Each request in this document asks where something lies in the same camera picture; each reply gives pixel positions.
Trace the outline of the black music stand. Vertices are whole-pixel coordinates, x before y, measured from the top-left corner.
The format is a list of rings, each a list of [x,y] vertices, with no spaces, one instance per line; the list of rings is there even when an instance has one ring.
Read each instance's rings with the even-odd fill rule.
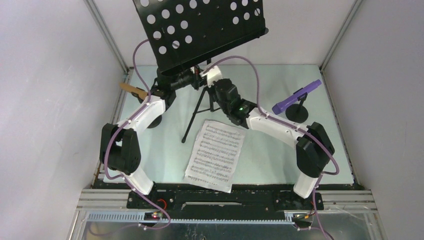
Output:
[[[260,0],[136,0],[162,75],[174,76],[267,34]],[[215,103],[212,89],[201,87]]]

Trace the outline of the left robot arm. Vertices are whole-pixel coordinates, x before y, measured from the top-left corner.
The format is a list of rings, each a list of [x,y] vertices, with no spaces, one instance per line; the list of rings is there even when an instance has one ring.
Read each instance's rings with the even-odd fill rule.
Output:
[[[153,208],[158,194],[152,191],[154,182],[144,172],[141,163],[139,141],[146,129],[158,126],[162,115],[175,101],[176,91],[186,86],[196,90],[204,86],[206,79],[200,75],[201,68],[194,66],[173,76],[165,76],[158,70],[150,91],[127,83],[120,83],[125,92],[137,98],[140,106],[126,119],[107,123],[101,130],[100,162],[106,170],[117,172],[129,183],[130,188],[140,193],[138,201],[145,208]]]

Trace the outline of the sheet music page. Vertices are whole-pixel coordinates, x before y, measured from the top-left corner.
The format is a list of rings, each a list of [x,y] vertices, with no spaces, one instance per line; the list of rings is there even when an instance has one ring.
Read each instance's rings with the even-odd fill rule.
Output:
[[[205,120],[196,136],[183,182],[230,193],[246,131]]]

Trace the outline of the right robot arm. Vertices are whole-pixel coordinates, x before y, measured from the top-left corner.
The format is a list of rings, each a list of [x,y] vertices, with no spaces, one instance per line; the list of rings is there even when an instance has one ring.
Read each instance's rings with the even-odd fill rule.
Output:
[[[237,87],[228,78],[215,82],[211,86],[211,93],[213,100],[234,125],[265,133],[295,150],[300,175],[290,201],[297,209],[308,206],[313,189],[335,153],[325,128],[318,122],[304,125],[263,111],[256,103],[241,98]]]

